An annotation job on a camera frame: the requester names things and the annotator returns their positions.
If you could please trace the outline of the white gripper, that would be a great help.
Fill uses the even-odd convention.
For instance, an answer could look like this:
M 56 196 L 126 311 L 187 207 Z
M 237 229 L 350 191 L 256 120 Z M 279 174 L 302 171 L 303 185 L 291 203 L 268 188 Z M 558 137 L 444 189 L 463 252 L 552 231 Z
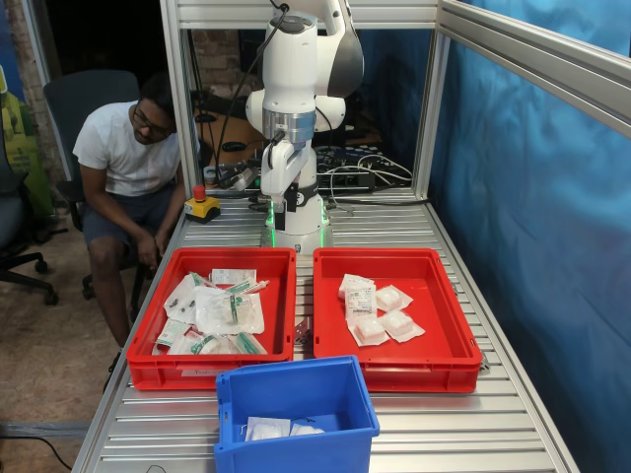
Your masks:
M 285 191 L 302 169 L 302 151 L 289 141 L 272 142 L 264 152 L 260 189 L 272 200 L 282 200 Z M 274 203 L 274 229 L 286 228 L 285 200 Z

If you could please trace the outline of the man's right hand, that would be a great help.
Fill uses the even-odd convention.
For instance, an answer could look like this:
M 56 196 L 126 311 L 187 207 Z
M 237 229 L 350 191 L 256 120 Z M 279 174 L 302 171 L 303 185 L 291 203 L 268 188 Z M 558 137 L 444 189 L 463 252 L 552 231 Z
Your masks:
M 139 261 L 155 271 L 158 267 L 158 248 L 154 237 L 142 230 L 136 237 L 136 244 Z

